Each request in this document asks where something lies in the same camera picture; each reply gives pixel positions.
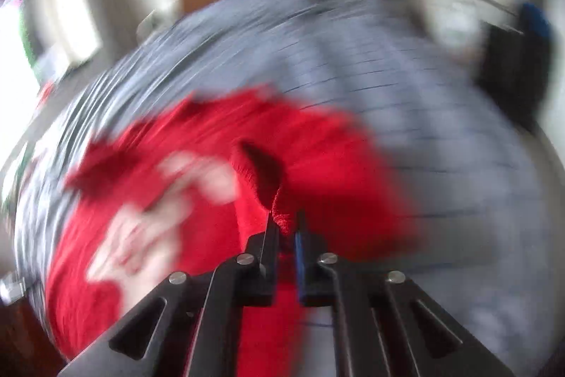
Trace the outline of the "red knit sweater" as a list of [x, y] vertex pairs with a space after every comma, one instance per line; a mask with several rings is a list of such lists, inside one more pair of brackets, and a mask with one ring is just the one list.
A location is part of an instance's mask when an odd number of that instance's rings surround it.
[[268, 221], [289, 244], [304, 211], [354, 260], [417, 235], [392, 172], [348, 115], [261, 89], [183, 100], [91, 142], [65, 187], [78, 205], [48, 270], [46, 311], [69, 359], [170, 273], [213, 270]]

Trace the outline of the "grey plaid duvet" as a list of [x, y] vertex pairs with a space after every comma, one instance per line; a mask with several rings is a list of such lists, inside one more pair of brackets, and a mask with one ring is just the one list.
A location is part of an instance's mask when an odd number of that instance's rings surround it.
[[354, 113], [415, 201], [421, 249], [397, 258], [516, 375], [553, 332], [550, 218], [498, 108], [410, 24], [402, 0], [221, 0], [144, 41], [72, 100], [37, 145], [15, 220], [16, 266], [43, 316], [55, 245], [77, 203], [62, 179], [88, 142], [191, 92], [270, 83]]

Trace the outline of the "black jacket hanging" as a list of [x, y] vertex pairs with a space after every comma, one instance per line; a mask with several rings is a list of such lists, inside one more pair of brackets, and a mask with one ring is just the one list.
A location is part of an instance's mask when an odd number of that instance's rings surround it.
[[518, 30], [491, 25], [475, 84], [514, 125], [534, 132], [546, 96], [553, 58], [551, 47], [528, 43]]

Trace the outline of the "white round fan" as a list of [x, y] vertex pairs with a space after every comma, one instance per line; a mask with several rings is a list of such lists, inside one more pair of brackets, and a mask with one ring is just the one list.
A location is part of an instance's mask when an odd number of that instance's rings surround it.
[[168, 11], [151, 11], [138, 25], [136, 29], [137, 43], [141, 45], [144, 41], [163, 31], [171, 24]]

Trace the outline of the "blue garment on hanger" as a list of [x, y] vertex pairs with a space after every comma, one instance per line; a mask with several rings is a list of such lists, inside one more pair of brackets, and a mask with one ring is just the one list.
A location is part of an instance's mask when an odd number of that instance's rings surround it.
[[538, 42], [543, 46], [551, 47], [553, 43], [552, 27], [545, 12], [535, 4], [523, 3], [518, 11], [518, 30], [530, 44]]

